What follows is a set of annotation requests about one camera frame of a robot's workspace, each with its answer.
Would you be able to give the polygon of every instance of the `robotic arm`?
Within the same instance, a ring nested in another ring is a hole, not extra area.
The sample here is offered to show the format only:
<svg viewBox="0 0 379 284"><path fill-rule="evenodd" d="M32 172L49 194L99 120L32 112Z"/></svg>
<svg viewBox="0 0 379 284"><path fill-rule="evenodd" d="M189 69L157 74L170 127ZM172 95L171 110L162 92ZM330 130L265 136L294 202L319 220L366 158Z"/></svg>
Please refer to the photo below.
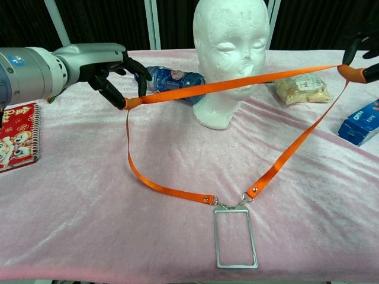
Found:
<svg viewBox="0 0 379 284"><path fill-rule="evenodd" d="M346 37L350 39L350 44L343 55L342 66L338 67L339 73L351 82L371 83L379 80L379 63L359 69L349 66L360 47L368 50L363 55L364 59L379 56L379 17L351 30Z"/></svg>
<svg viewBox="0 0 379 284"><path fill-rule="evenodd" d="M146 94L150 73L115 43L71 44L49 52L39 47L0 48L0 127L7 105L49 98L77 83L88 82L115 107L124 96L107 80L109 72L137 75L139 96Z"/></svg>

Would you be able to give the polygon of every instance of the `plastic food package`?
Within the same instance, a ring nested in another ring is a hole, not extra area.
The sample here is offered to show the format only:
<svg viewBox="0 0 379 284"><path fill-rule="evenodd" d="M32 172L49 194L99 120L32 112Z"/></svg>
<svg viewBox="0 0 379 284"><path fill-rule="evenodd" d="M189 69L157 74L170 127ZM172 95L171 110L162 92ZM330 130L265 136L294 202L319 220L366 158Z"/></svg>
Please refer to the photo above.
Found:
<svg viewBox="0 0 379 284"><path fill-rule="evenodd" d="M297 102L328 102L333 97L315 74L298 75L274 81L276 92L286 105Z"/></svg>

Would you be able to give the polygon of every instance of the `blue box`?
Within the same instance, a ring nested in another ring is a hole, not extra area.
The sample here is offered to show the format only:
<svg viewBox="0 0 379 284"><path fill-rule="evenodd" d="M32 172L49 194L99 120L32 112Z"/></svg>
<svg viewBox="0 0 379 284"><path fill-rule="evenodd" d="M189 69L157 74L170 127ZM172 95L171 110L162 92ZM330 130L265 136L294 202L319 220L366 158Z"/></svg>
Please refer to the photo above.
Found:
<svg viewBox="0 0 379 284"><path fill-rule="evenodd" d="M338 135L360 146L379 133L379 99L350 115L341 125Z"/></svg>

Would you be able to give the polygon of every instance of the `red notebook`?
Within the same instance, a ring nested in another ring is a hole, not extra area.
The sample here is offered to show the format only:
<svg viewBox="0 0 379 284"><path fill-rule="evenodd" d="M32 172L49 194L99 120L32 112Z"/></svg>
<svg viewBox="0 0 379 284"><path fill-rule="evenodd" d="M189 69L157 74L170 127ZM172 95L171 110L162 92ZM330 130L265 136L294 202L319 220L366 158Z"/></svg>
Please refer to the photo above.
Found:
<svg viewBox="0 0 379 284"><path fill-rule="evenodd" d="M0 172L35 163L39 145L39 106L32 103L5 109L0 128Z"/></svg>

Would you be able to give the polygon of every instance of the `orange lanyard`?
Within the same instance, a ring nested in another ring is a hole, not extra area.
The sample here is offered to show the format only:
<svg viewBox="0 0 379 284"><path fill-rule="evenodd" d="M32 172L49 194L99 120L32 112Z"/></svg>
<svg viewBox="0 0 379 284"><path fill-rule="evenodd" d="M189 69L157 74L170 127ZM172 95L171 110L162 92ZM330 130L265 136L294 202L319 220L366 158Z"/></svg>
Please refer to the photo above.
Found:
<svg viewBox="0 0 379 284"><path fill-rule="evenodd" d="M153 103L157 103L157 102L171 101L173 99L188 98L190 96L196 96L196 95L202 95L205 93L218 92L218 91L238 88L238 87L246 86L246 85L254 85L254 84L264 83L267 81L273 81L273 80L292 77L292 76L301 75L301 74L305 74L305 73L330 69L333 67L337 67L337 66L328 65L328 66L320 66L320 67L308 67L308 68L291 70L291 71L284 71L284 72L271 73L271 74L266 74L266 75L259 75L259 76L252 76L252 77L247 77L247 78L229 80L229 81L224 81L224 82L217 82L217 83L210 83L210 84L205 84L205 85L193 86L193 87L184 88L184 89L167 91L164 93L157 93L154 95L144 96L141 98L126 99L127 100L126 109L128 110L127 119L126 119L126 133L127 133L127 140L128 140L128 161L129 161L129 165L130 165L131 170L137 176L137 178L139 180L141 180L145 185L147 185L148 187L150 187L153 190L158 191L162 194L187 199L190 201L200 202L200 203L204 203L204 204L221 205L222 206L222 204L219 202L218 197L215 195L192 193L192 192L179 191L177 189L167 188L167 187L164 187L164 186L158 185L157 183L152 182L151 180L149 180L148 178L143 176L137 170L137 168L135 167L135 165L133 163L133 160L131 159L131 154L130 154L130 130L129 130L129 113L130 113L130 110L132 108L140 105L140 104L153 104ZM342 92L336 98L334 103L332 103L331 106L326 110L326 112L312 126L310 126L306 131L304 131L286 149L286 151L284 151L283 154L280 155L280 157L273 164L273 166L242 195L242 202L240 203L240 205L245 203L245 202L252 201L263 190L263 188L266 187L267 184L269 184L269 182L280 171L280 169L283 167L283 165L286 163L286 161L302 145L302 143L309 136L309 134L311 134L311 132L319 125L321 120L324 119L326 114L330 111L330 109L334 106L334 104L337 102L337 100L341 97L344 90L348 86L348 83L349 83L349 81L346 80L346 83L345 83L345 86L344 86Z"/></svg>

